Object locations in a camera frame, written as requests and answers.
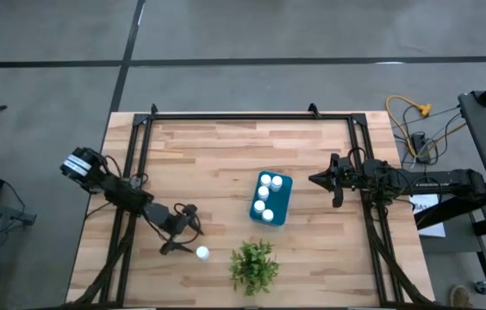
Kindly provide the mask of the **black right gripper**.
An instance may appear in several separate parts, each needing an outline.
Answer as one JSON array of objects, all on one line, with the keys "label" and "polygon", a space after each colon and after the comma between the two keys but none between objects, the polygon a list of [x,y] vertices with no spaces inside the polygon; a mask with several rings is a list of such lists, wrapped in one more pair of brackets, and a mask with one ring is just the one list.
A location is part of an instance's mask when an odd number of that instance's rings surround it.
[{"label": "black right gripper", "polygon": [[332,153],[330,158],[330,170],[311,175],[308,179],[310,182],[321,186],[323,189],[331,189],[333,192],[333,207],[340,208],[344,201],[343,189],[360,189],[360,177],[361,175],[348,157],[341,158],[339,154]]}]

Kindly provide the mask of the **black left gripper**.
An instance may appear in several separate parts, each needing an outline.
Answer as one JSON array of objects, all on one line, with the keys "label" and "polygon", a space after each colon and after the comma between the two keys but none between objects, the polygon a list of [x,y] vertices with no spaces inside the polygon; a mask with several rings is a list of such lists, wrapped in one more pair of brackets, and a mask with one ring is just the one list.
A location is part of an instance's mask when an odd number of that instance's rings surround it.
[{"label": "black left gripper", "polygon": [[[160,247],[159,252],[162,255],[167,255],[169,252],[178,250],[192,253],[193,250],[186,247],[187,244],[192,243],[198,235],[204,235],[201,221],[196,214],[197,207],[193,204],[181,204],[182,209],[177,210],[178,204],[174,205],[174,215],[170,214],[167,220],[159,227],[161,230],[169,235],[164,244]],[[176,237],[180,235],[186,227],[196,232],[196,235],[187,241],[177,242]]]}]

